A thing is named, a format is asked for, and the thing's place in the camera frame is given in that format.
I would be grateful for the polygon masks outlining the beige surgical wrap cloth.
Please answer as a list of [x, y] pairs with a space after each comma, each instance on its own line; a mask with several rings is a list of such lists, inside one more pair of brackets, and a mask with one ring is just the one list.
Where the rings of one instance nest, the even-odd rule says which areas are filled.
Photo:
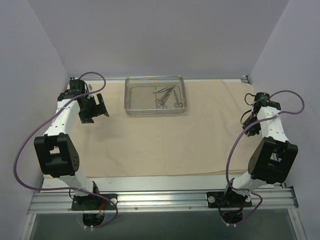
[[[101, 92], [109, 117], [93, 124], [76, 119], [70, 134], [88, 177], [141, 177], [223, 174], [249, 108], [250, 84], [223, 80], [187, 81], [187, 109], [177, 116], [127, 115], [125, 84], [109, 82]], [[241, 173], [261, 141], [240, 139], [230, 173]]]

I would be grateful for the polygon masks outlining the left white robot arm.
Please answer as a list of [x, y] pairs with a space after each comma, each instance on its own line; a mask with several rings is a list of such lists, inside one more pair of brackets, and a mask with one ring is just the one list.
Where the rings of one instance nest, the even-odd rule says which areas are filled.
[[83, 198], [88, 209], [95, 210], [101, 203], [99, 189], [80, 169], [80, 156], [70, 137], [76, 118], [82, 124], [92, 124], [96, 117], [109, 116], [102, 95], [93, 96], [90, 90], [84, 81], [70, 84], [57, 98], [48, 129], [33, 144], [42, 173], [63, 181], [75, 196]]

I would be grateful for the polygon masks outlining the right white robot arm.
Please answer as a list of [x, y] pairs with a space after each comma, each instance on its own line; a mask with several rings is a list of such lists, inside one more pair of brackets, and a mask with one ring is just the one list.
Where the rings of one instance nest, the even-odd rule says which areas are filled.
[[[227, 187], [222, 193], [223, 203], [234, 206], [264, 185], [283, 183], [298, 154], [298, 146], [290, 143], [285, 134], [278, 102], [255, 100], [251, 114], [242, 124], [243, 131], [233, 144], [226, 163]], [[252, 137], [261, 134], [262, 139], [248, 162], [247, 171], [240, 177], [229, 178], [232, 155], [242, 136]]]

